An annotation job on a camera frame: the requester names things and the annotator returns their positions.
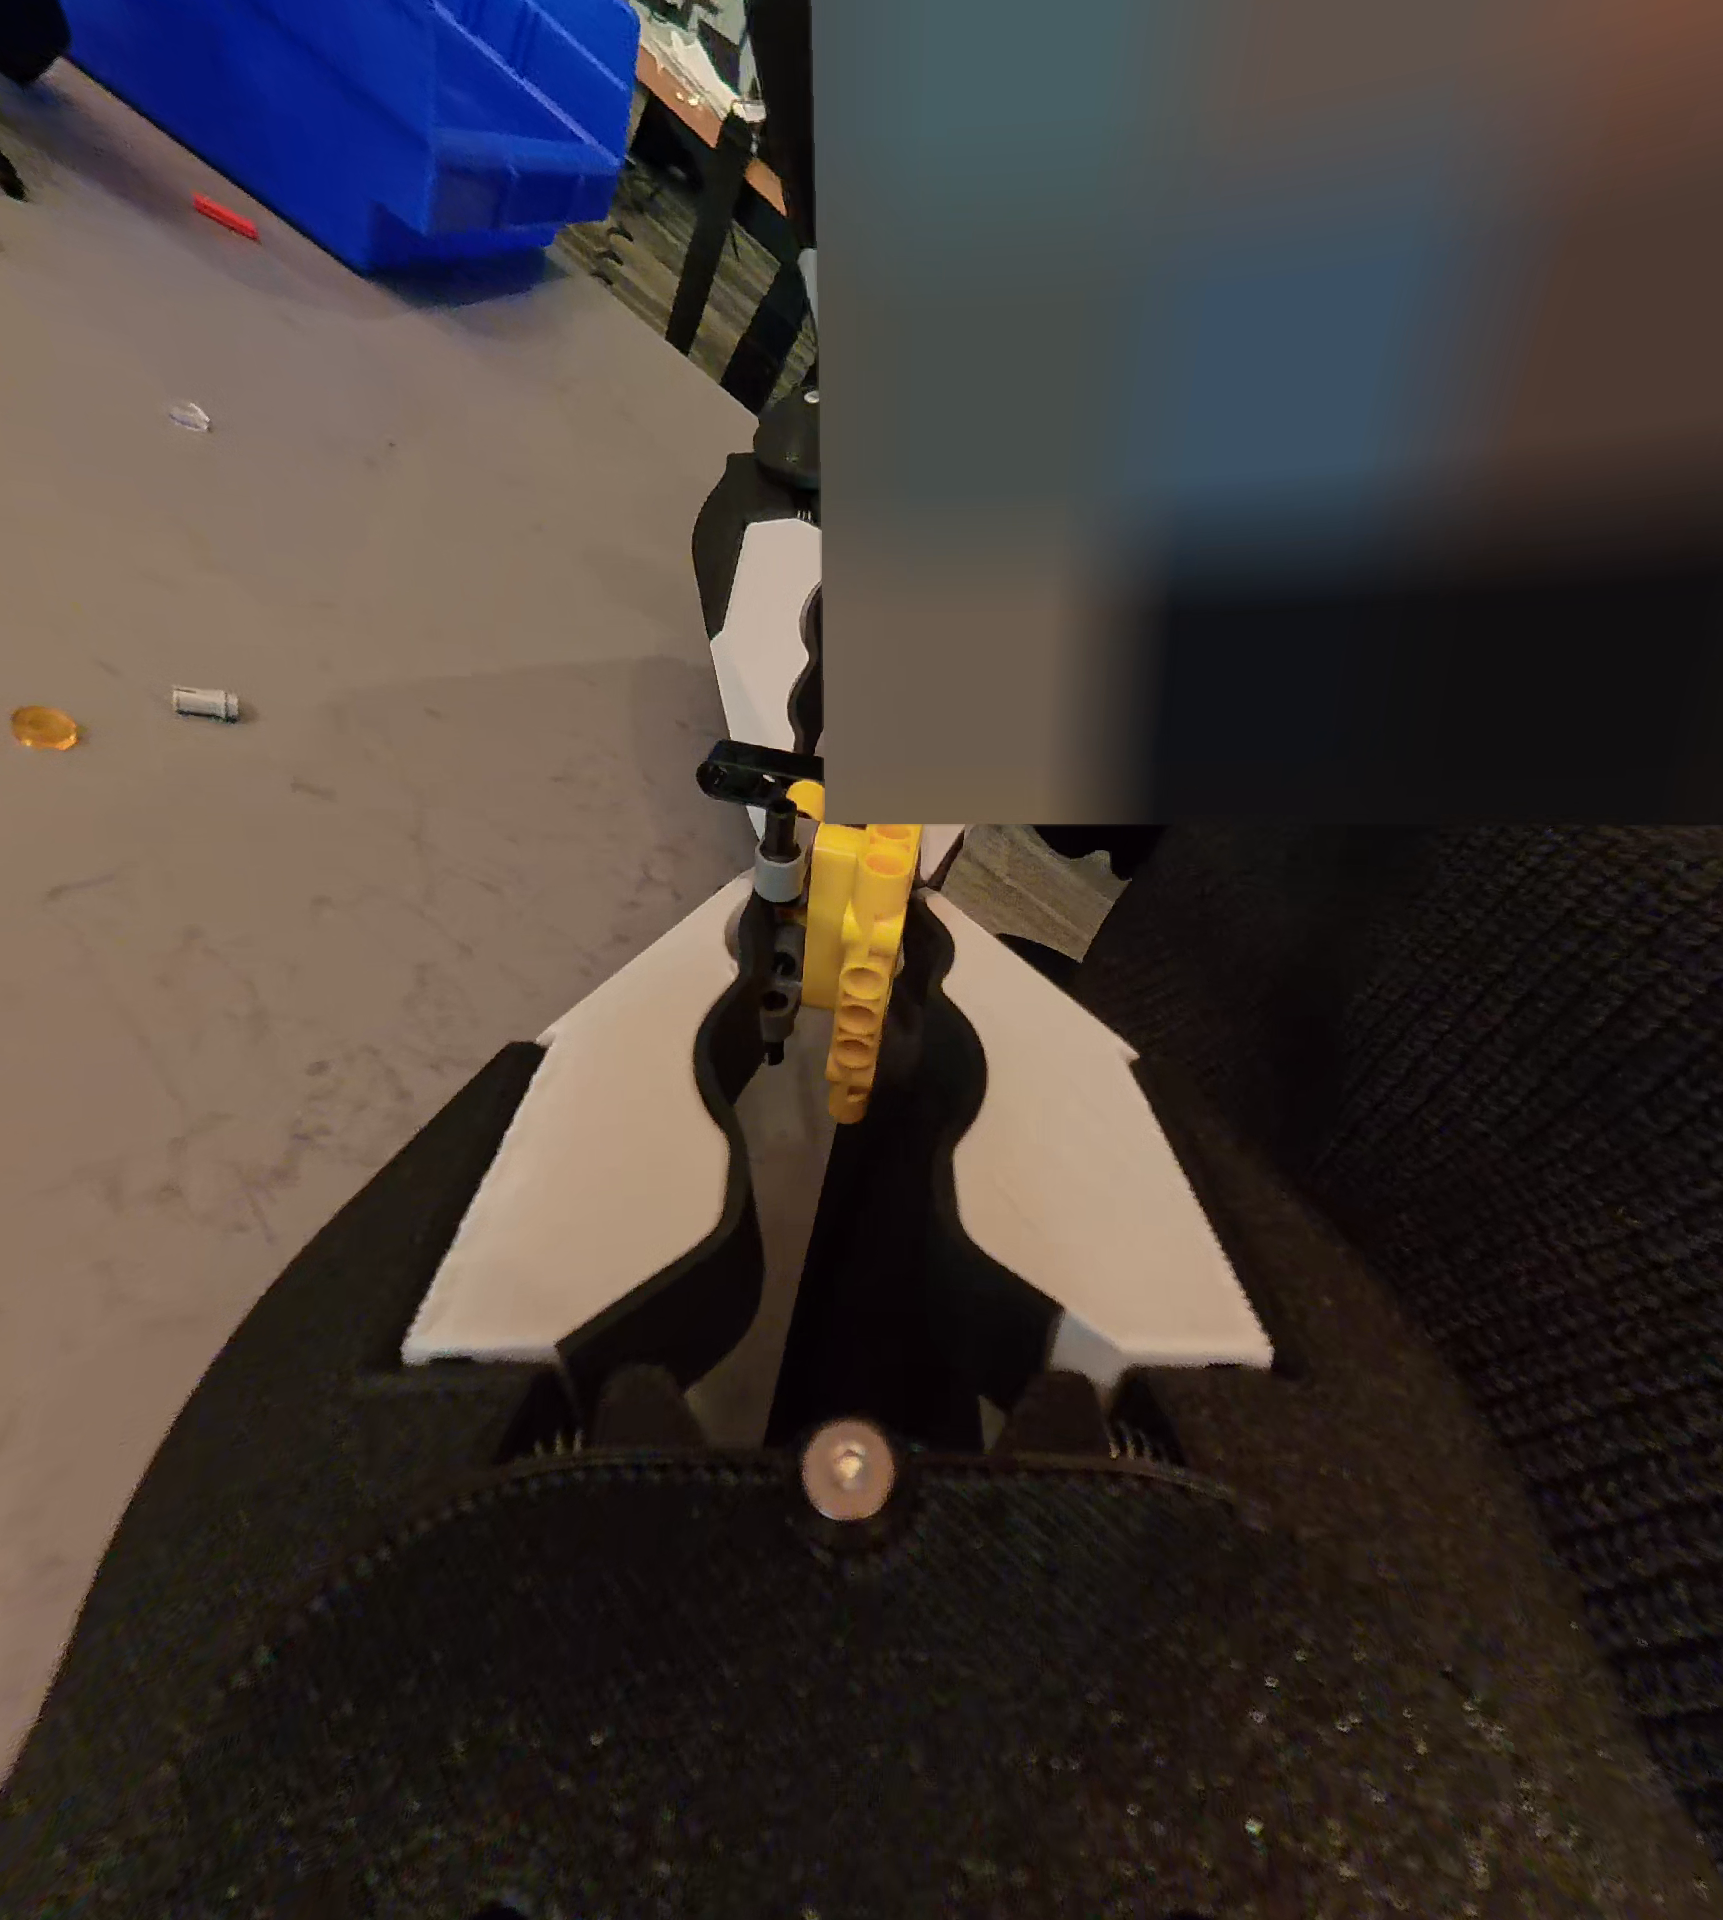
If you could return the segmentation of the wooden desk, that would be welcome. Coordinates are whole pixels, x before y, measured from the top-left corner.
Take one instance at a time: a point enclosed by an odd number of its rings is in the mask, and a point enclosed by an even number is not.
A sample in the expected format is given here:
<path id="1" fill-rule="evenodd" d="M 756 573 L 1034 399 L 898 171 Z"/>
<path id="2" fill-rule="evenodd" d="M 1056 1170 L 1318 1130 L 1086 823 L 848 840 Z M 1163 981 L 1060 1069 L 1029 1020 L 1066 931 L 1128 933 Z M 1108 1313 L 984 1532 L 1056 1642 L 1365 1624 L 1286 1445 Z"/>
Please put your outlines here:
<path id="1" fill-rule="evenodd" d="M 637 91 L 654 97 L 706 147 L 718 147 L 723 132 L 737 132 L 737 138 L 744 143 L 744 185 L 771 212 L 788 212 L 774 171 L 756 159 L 764 125 L 739 103 L 729 112 L 718 112 L 715 97 L 680 75 L 680 67 L 664 65 L 654 41 L 637 47 Z"/>

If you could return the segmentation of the yellow toy brick assembly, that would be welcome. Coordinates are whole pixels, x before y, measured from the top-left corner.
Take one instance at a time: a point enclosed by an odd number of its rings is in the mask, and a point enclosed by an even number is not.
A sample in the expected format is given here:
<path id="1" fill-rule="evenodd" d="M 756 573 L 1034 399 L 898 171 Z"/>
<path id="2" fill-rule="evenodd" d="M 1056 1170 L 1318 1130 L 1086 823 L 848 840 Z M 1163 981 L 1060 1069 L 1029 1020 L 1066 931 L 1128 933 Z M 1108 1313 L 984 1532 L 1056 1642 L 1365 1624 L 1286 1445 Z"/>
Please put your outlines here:
<path id="1" fill-rule="evenodd" d="M 876 1093 L 924 831 L 824 823 L 812 756 L 718 739 L 697 780 L 755 823 L 756 1045 L 780 1063 L 798 1013 L 824 1013 L 824 1112 L 853 1128 Z"/>

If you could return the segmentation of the blue plastic bin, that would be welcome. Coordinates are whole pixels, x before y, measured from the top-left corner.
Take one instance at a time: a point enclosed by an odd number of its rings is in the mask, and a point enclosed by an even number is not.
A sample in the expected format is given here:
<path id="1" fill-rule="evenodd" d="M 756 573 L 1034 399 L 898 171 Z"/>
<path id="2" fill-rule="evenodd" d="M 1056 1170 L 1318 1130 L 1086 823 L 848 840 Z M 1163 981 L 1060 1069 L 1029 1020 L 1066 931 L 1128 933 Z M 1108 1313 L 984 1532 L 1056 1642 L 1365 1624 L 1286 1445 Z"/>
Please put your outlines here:
<path id="1" fill-rule="evenodd" d="M 71 0 L 71 65 L 356 273 L 549 250 L 608 212 L 625 0 Z"/>

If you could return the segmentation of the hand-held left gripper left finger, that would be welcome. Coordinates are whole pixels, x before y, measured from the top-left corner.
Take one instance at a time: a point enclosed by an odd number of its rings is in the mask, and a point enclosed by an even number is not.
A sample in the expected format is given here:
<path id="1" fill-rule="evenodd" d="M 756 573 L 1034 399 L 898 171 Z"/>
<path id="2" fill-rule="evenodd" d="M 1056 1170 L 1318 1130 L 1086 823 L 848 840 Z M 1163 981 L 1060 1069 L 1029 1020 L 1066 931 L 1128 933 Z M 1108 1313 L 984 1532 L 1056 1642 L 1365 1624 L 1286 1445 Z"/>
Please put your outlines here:
<path id="1" fill-rule="evenodd" d="M 697 1251 L 726 1209 L 729 1144 L 697 1041 L 729 992 L 726 879 L 544 1035 L 544 1061 L 402 1332 L 398 1366 L 564 1358 L 572 1332 Z"/>

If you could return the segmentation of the black desk leg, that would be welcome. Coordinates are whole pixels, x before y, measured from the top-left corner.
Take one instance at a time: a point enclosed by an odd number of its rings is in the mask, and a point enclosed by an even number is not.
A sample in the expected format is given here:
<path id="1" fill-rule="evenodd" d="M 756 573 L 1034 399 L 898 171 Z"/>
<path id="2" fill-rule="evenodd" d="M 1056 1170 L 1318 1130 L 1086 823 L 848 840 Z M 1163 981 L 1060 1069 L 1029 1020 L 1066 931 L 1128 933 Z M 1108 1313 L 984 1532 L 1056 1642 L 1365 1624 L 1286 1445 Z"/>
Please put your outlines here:
<path id="1" fill-rule="evenodd" d="M 726 254 L 749 165 L 764 164 L 780 187 L 788 244 L 774 250 L 774 279 L 755 306 L 739 345 L 726 361 L 726 396 L 764 417 L 771 402 L 812 396 L 820 362 L 784 388 L 784 362 L 801 328 L 820 323 L 820 240 L 816 240 L 816 85 L 812 85 L 812 3 L 755 0 L 744 3 L 764 125 L 729 112 L 698 164 L 698 212 L 672 288 L 664 342 L 690 351 L 706 306 Z"/>

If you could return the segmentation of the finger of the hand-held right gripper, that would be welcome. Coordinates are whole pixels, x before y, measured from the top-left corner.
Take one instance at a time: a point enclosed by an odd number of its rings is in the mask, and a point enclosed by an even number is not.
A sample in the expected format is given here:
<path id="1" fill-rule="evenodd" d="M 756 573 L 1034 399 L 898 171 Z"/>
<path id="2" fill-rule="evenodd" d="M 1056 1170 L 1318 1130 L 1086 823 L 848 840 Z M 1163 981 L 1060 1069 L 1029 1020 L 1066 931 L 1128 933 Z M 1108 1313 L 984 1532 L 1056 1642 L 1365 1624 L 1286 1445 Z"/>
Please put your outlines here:
<path id="1" fill-rule="evenodd" d="M 726 612 L 707 616 L 723 739 L 820 756 L 820 524 L 765 517 L 739 534 Z"/>

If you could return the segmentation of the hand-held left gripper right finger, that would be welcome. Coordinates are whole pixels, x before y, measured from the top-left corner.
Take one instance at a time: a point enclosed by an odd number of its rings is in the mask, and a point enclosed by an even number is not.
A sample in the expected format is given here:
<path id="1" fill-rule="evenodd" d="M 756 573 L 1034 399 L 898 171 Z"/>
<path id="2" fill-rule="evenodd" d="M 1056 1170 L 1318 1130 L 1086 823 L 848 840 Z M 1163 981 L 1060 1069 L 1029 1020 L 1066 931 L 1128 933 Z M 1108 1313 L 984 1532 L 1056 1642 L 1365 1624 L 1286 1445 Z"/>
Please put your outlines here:
<path id="1" fill-rule="evenodd" d="M 1221 1235 L 1133 1076 L 1133 1045 L 972 926 L 911 900 L 931 1135 L 927 1272 L 970 1386 L 1272 1366 Z"/>

